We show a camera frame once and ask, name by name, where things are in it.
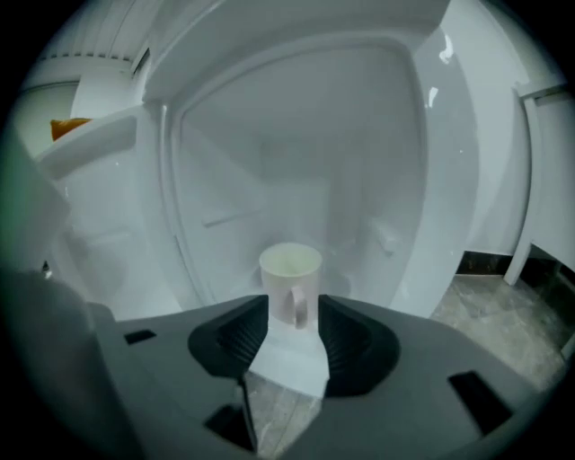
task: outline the orange object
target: orange object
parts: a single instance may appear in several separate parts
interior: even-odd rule
[[[50,121],[52,127],[52,140],[56,140],[64,136],[67,132],[74,128],[87,123],[92,119],[53,119]]]

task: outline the tiled floor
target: tiled floor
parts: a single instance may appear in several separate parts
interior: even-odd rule
[[[497,276],[456,276],[431,318],[463,332],[543,390],[561,375],[561,348],[575,325],[571,305],[557,306],[561,289],[553,283],[532,289],[522,280],[510,287]],[[252,374],[247,386],[264,458],[281,454],[321,408],[321,400]]]

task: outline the white mug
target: white mug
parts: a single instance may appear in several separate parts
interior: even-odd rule
[[[298,243],[280,243],[260,256],[261,282],[270,314],[303,329],[317,318],[322,255]]]

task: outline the mug handle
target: mug handle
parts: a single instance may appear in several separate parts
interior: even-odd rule
[[[307,300],[305,299],[304,290],[300,286],[293,286],[291,295],[294,298],[296,329],[304,329],[307,324]]]

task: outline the mug rim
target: mug rim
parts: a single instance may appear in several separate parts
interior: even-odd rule
[[[286,273],[277,273],[274,270],[270,270],[269,267],[266,267],[266,264],[264,263],[263,258],[271,250],[277,249],[278,246],[298,246],[299,248],[302,248],[302,249],[305,249],[309,252],[312,252],[316,258],[317,263],[314,265],[314,267],[312,269],[302,271],[301,273],[297,273],[297,274],[293,274],[293,275],[292,274],[286,274]],[[266,273],[269,273],[270,275],[273,275],[273,276],[279,277],[279,278],[301,278],[301,277],[304,277],[307,275],[311,275],[312,273],[314,273],[315,271],[318,271],[320,269],[320,267],[322,266],[322,263],[323,263],[323,256],[317,249],[315,249],[312,246],[308,246],[307,244],[301,244],[301,243],[284,242],[284,243],[273,244],[272,246],[265,249],[260,254],[260,268],[262,270],[264,270]]]

